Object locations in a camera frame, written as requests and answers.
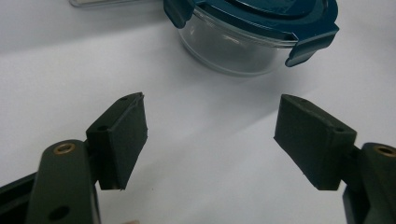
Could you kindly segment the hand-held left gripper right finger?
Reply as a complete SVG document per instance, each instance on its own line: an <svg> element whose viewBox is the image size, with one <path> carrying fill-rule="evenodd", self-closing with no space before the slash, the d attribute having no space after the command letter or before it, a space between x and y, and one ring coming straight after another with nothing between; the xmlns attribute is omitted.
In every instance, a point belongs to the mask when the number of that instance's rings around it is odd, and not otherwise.
<svg viewBox="0 0 396 224"><path fill-rule="evenodd" d="M357 132L313 103L283 94L275 140L318 190L346 184L347 224L396 224L396 147L355 146Z"/></svg>

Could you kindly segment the glass container with blue lid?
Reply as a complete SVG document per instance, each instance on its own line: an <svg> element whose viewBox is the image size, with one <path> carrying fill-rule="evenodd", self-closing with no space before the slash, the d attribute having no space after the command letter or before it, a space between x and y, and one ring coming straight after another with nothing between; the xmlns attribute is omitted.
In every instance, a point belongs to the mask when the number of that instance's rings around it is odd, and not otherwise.
<svg viewBox="0 0 396 224"><path fill-rule="evenodd" d="M178 29L200 11L244 32L290 41L287 67L329 47L338 32L336 0L163 0L163 9Z"/></svg>

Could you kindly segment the round clear glass container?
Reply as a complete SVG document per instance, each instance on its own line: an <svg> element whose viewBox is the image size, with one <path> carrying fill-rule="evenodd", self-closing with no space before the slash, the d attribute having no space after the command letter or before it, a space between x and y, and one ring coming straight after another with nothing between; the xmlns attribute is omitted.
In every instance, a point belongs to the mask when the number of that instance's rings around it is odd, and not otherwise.
<svg viewBox="0 0 396 224"><path fill-rule="evenodd" d="M255 35L200 8L178 30L181 43L199 62L222 74L255 77L284 65L293 40Z"/></svg>

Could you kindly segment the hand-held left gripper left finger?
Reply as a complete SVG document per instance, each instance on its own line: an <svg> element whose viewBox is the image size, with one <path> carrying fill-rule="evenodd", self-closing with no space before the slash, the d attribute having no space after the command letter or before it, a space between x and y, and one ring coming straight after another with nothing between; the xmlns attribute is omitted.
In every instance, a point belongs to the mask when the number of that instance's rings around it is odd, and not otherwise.
<svg viewBox="0 0 396 224"><path fill-rule="evenodd" d="M125 189L148 138L144 94L118 99L86 131L44 150L26 224L101 224L97 189Z"/></svg>

